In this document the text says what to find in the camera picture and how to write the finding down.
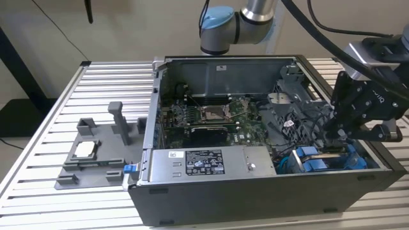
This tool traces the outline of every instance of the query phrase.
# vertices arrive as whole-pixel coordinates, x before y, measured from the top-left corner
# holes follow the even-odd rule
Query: cable
[[[211,0],[206,0],[203,12],[200,13],[200,19],[199,19],[199,37],[202,36],[202,33],[203,33],[203,25],[204,25],[204,20],[206,20],[207,9],[210,8],[210,2],[211,2]]]
[[[15,147],[15,148],[18,148],[18,149],[21,149],[21,150],[25,150],[25,148],[19,147],[19,146],[17,146],[17,145],[13,145],[13,144],[10,144],[10,143],[7,143],[6,140],[3,140],[3,138],[0,138],[0,141],[2,141],[5,144],[7,144],[9,146],[13,146],[13,147]]]
[[[282,2],[286,5],[294,17],[296,18],[300,25],[310,33],[310,35],[323,45],[323,47],[340,59],[340,61],[344,62],[348,66],[351,66],[358,72],[360,72],[371,80],[374,80],[379,85],[382,85],[400,99],[409,101],[408,89],[402,85],[391,83],[335,45],[335,43],[318,30],[318,28],[308,20],[308,18],[306,17],[306,15],[303,14],[302,10],[299,9],[292,0],[282,0]]]
[[[314,138],[315,127],[316,127],[316,125],[318,125],[320,119],[324,118],[326,116],[327,116],[326,114],[320,115],[320,116],[316,118],[315,122],[314,122],[314,126],[312,126],[312,129],[311,129],[311,131],[310,131],[310,136],[311,136],[312,138]]]
[[[327,30],[330,32],[339,33],[339,34],[347,34],[347,35],[363,35],[363,36],[387,37],[387,38],[394,37],[394,34],[382,34],[382,33],[375,33],[375,32],[352,31],[352,30],[339,30],[339,29],[334,29],[334,28],[324,26],[315,16],[312,0],[307,0],[307,4],[308,4],[308,11],[312,16],[314,22],[323,30]]]
[[[54,22],[54,20],[51,19],[51,17],[47,15],[47,13],[45,12],[45,10],[42,9],[42,7],[39,6],[39,4],[37,3],[35,0],[33,0],[33,2],[35,3],[35,5],[38,6],[38,8],[41,9],[41,11],[43,12],[43,14],[46,15],[46,17],[51,20],[51,22],[54,23],[54,25],[57,26],[57,28],[59,29],[59,31],[62,32],[63,36],[66,37],[67,41],[73,44],[73,46],[78,49],[78,51],[83,54],[85,58],[87,59],[87,61],[90,61],[89,57],[86,56],[86,54],[82,52],[82,50],[78,48],[78,46],[73,43],[73,41],[69,39],[66,33],[63,32],[63,30],[61,29],[61,27],[58,26],[58,24]]]

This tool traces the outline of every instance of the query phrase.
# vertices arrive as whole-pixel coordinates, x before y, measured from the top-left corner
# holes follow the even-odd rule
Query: beige wall
[[[202,54],[198,21],[203,0],[94,0],[94,24],[89,24],[83,0],[37,2],[93,61]],[[246,2],[212,0],[211,5],[239,10]],[[85,60],[82,54],[30,0],[0,1],[0,26],[47,95],[58,96]],[[231,48],[231,54],[264,51],[266,45]]]
[[[202,53],[198,20],[204,0],[94,0],[94,24],[89,24],[83,0],[37,1],[93,61]],[[212,0],[211,5],[239,10],[246,2]],[[306,0],[296,3],[307,10]],[[409,0],[314,0],[314,4],[323,23],[339,28],[399,33],[409,22]],[[47,95],[57,97],[85,60],[82,54],[30,0],[0,0],[0,26]],[[330,37],[340,46],[356,39],[338,34]],[[279,54],[331,57],[288,14],[279,38]],[[236,45],[230,54],[264,52],[266,44]],[[22,97],[5,69],[0,65],[0,102]]]
[[[310,15],[307,0],[295,3]],[[409,23],[409,0],[312,0],[315,14],[320,22],[338,29],[367,30],[387,34],[400,34]],[[339,47],[364,36],[324,32]],[[298,21],[286,13],[284,24],[276,44],[276,54],[304,54],[311,58],[332,57],[306,32]]]

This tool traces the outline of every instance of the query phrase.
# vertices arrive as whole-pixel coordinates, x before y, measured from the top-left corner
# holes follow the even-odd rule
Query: blue latch
[[[127,164],[125,166],[125,173],[135,173],[138,171],[137,164]]]

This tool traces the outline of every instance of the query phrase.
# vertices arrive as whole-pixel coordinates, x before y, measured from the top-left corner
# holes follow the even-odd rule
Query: motherboard
[[[227,104],[200,105],[192,97],[175,100],[163,110],[166,147],[170,149],[212,146],[267,146],[274,143],[262,121],[256,101],[238,96],[215,100]]]

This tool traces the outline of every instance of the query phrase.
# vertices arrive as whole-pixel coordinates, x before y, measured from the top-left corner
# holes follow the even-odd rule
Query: slotted aluminum surface
[[[310,61],[334,86],[342,65],[330,58]],[[151,62],[94,62],[89,68],[79,69],[0,185],[0,230],[149,229],[122,187],[55,190],[54,185],[75,140],[78,120],[94,117],[98,124],[114,123],[107,112],[111,101],[123,101],[129,121],[147,116],[153,81]],[[386,146],[409,170],[408,120],[402,119],[399,125],[406,139]],[[239,228],[409,229],[409,175],[384,192],[367,194],[344,213],[176,227]]]

